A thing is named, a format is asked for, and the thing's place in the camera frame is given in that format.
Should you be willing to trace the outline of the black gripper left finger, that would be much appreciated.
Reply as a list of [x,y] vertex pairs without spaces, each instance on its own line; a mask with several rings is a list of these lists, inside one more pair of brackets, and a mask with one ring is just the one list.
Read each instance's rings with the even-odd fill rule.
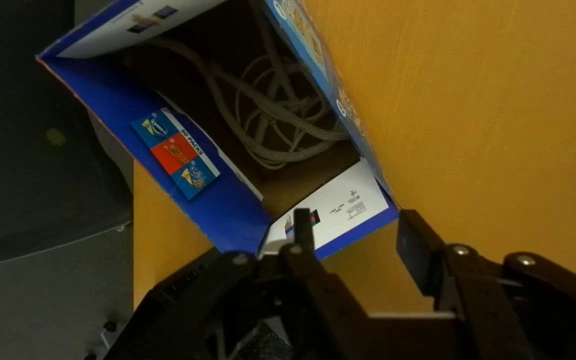
[[313,255],[303,210],[279,252],[210,250],[158,282],[103,360],[369,360],[369,317]]

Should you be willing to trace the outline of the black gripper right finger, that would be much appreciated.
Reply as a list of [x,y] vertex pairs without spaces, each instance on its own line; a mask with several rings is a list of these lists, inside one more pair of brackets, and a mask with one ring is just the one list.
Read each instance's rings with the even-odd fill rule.
[[576,360],[576,272],[536,252],[502,261],[445,242],[415,210],[395,252],[423,296],[464,328],[469,360]]

